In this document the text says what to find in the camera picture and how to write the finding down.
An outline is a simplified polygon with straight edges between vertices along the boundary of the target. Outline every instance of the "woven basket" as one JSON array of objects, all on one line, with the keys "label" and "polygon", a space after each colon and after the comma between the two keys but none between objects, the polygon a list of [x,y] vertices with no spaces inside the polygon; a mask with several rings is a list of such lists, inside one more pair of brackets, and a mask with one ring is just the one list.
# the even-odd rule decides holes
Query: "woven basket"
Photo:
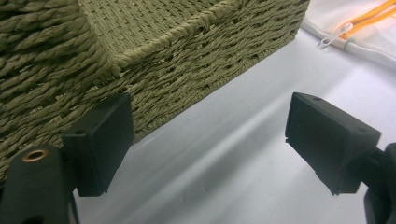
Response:
[{"label": "woven basket", "polygon": [[133,95],[137,140],[289,43],[303,0],[0,0],[0,179],[61,145],[98,101]]}]

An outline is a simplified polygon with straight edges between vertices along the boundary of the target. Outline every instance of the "brass insert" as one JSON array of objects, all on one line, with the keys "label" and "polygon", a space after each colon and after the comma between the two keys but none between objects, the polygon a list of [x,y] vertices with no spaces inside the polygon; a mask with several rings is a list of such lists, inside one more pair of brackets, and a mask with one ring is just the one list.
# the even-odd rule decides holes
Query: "brass insert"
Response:
[{"label": "brass insert", "polygon": [[23,156],[22,160],[26,162],[39,161],[46,157],[49,151],[46,149],[36,149]]}]

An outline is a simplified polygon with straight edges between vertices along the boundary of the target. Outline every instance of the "white tablecloth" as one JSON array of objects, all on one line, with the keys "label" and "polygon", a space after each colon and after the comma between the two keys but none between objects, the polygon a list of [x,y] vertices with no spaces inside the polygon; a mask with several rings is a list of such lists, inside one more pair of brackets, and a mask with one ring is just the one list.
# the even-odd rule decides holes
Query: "white tablecloth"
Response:
[{"label": "white tablecloth", "polygon": [[396,142],[396,74],[304,30],[285,48],[133,145],[109,192],[76,196],[82,224],[365,223],[285,143],[294,91],[321,97]]}]

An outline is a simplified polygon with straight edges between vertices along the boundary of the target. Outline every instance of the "woven rope texture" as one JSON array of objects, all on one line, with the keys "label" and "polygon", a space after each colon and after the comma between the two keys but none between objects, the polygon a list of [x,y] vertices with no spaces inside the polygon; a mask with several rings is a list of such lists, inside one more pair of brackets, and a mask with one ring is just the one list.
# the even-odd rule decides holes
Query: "woven rope texture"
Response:
[{"label": "woven rope texture", "polygon": [[289,43],[307,5],[0,0],[0,178],[17,152],[60,146],[74,120],[117,92],[132,94],[141,139]]}]

